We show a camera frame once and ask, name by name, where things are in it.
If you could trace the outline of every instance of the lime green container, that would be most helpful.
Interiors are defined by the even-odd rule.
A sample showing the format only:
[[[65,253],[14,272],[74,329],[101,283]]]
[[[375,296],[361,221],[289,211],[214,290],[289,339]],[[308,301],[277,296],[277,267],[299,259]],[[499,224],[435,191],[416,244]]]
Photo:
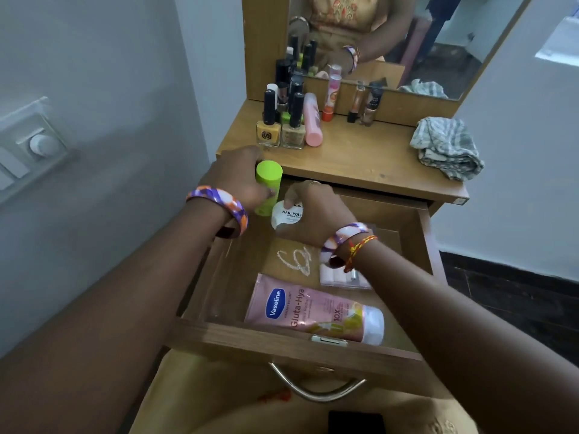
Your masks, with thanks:
[[[255,214],[259,216],[271,216],[271,210],[276,204],[277,197],[280,193],[281,175],[283,173],[284,171],[279,163],[272,160],[264,160],[257,165],[255,168],[255,180],[275,190],[276,194],[257,207]]]

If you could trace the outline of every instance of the floor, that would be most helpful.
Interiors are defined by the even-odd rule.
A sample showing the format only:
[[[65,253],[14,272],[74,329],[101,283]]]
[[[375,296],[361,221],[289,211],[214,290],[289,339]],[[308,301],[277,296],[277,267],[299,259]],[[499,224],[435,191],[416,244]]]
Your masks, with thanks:
[[[570,296],[443,263],[449,285],[579,366],[579,290]]]
[[[460,99],[482,63],[463,47],[436,44],[425,60],[415,65],[406,85],[413,79],[437,82],[450,99]]]

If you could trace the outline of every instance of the open drawer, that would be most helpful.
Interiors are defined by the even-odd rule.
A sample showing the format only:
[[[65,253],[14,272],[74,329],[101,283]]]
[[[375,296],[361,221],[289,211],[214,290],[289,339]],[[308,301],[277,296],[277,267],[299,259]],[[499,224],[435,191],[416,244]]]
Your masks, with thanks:
[[[289,184],[283,181],[280,196]],[[377,226],[376,234],[383,243],[446,282],[424,203],[357,190],[336,193],[359,221]],[[290,268],[282,260],[302,269]],[[250,216],[250,226],[241,238],[215,240],[188,309],[176,319],[166,344],[214,359],[275,363],[279,373],[280,369],[291,369],[332,374],[417,395],[450,397],[376,293],[321,286],[319,265],[319,249],[279,239],[269,218]],[[344,347],[312,341],[307,333],[245,324],[260,272],[380,308],[384,313],[382,345],[348,341]]]

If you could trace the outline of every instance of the drawer handle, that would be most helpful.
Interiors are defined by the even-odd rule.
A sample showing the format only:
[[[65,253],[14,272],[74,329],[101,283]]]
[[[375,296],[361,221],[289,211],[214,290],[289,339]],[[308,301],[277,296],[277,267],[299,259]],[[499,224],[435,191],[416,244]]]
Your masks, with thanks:
[[[343,397],[347,396],[351,392],[353,392],[356,388],[361,386],[363,383],[366,382],[366,379],[352,379],[347,384],[344,384],[340,388],[336,390],[327,391],[323,393],[318,393],[315,391],[309,391],[300,386],[294,384],[290,378],[288,378],[281,369],[272,362],[268,363],[274,372],[280,377],[282,381],[286,383],[288,387],[290,387],[295,394],[298,396],[303,397],[304,399],[312,402],[318,403],[327,403],[337,401],[338,399],[342,399]]]

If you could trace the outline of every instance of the nail polish cap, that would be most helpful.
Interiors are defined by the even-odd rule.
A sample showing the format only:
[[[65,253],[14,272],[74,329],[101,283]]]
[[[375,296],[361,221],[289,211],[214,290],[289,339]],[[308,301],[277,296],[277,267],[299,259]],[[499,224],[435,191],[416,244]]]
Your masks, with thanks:
[[[289,38],[289,44],[293,48],[293,60],[297,61],[299,59],[299,37],[297,35],[292,35]]]
[[[293,114],[293,99],[295,98],[296,93],[301,93],[303,91],[303,82],[292,82],[289,91],[288,113]]]
[[[308,72],[312,66],[312,45],[308,44],[303,48],[302,70]]]
[[[291,62],[287,59],[278,59],[276,61],[276,84],[280,82],[289,82],[291,77]]]
[[[315,64],[315,52],[318,49],[318,42],[313,39],[310,41],[310,45],[312,46],[312,50],[310,51],[310,61],[312,62],[312,65]]]
[[[293,104],[291,110],[291,118],[289,120],[289,125],[292,128],[299,128],[302,124],[302,112],[303,112],[303,94],[295,93],[293,95]]]
[[[264,123],[273,125],[276,122],[276,92],[266,90],[264,94]]]

